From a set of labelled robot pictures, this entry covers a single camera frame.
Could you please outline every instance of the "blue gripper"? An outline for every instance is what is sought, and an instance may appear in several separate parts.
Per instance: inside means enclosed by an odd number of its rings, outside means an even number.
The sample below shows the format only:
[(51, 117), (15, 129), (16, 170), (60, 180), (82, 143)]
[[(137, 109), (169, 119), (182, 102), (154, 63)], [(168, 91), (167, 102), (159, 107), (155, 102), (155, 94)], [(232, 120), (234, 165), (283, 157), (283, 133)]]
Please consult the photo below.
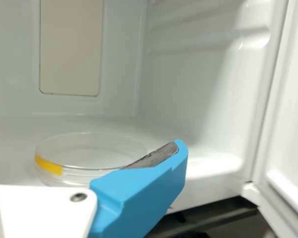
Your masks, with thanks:
[(154, 167), (116, 170), (90, 182), (98, 207), (89, 238), (143, 238), (165, 215), (185, 183), (188, 149)]

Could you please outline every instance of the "metal screw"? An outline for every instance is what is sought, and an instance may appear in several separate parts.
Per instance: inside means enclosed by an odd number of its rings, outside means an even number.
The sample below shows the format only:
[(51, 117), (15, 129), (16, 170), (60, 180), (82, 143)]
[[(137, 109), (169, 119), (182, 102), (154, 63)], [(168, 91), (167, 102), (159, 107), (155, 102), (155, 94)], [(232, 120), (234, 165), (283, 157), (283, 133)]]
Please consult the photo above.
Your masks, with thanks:
[(76, 193), (71, 196), (72, 202), (82, 202), (87, 198), (87, 195), (85, 193)]

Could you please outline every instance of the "open door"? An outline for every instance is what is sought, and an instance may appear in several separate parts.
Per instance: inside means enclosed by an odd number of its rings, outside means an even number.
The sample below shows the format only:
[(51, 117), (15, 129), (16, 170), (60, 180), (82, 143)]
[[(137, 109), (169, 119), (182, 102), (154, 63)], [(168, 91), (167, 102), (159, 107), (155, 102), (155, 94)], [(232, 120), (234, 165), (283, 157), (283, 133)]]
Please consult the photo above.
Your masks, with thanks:
[(278, 237), (298, 237), (298, 0), (290, 0), (253, 181)]

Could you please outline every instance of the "yellow label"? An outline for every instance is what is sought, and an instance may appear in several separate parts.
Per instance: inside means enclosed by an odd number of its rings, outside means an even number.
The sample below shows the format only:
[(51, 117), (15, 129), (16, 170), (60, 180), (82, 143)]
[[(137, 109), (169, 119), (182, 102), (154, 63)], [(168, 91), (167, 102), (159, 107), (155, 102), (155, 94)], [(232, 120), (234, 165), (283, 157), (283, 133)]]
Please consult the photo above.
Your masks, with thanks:
[(43, 159), (39, 155), (35, 155), (34, 158), (36, 164), (40, 166), (42, 169), (54, 174), (54, 175), (62, 175), (62, 166), (53, 164), (45, 159)]

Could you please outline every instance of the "petri dish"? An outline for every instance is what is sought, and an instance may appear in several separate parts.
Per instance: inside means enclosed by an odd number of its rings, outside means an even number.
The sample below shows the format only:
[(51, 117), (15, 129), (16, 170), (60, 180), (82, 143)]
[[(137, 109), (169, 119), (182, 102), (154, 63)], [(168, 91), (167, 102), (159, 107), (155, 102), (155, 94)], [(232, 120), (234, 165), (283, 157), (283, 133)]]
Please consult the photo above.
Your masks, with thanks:
[(36, 146), (35, 170), (49, 186), (88, 187), (92, 179), (147, 154), (145, 146), (107, 133), (82, 132), (49, 137)]

